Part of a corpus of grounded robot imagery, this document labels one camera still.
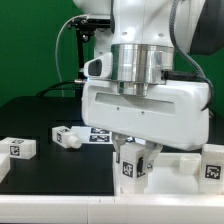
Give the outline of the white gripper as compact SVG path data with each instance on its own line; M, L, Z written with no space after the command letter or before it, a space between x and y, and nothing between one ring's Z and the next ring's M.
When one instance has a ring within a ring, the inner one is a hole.
M147 95L139 97L119 94L115 82L90 80L83 89L82 118L87 126L114 132L117 163L127 136L146 140L137 165L137 172L144 174L153 170L162 145L189 151L206 144L208 95L205 83L168 81L151 85Z

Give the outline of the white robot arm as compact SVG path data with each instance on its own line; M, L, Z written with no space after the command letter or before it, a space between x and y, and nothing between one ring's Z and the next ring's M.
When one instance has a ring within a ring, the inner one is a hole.
M88 18L109 22L84 67L84 122L111 131L116 148L128 136L145 140L144 171L165 146L202 147L214 88L201 68L174 71L173 58L224 47L224 0L73 1Z

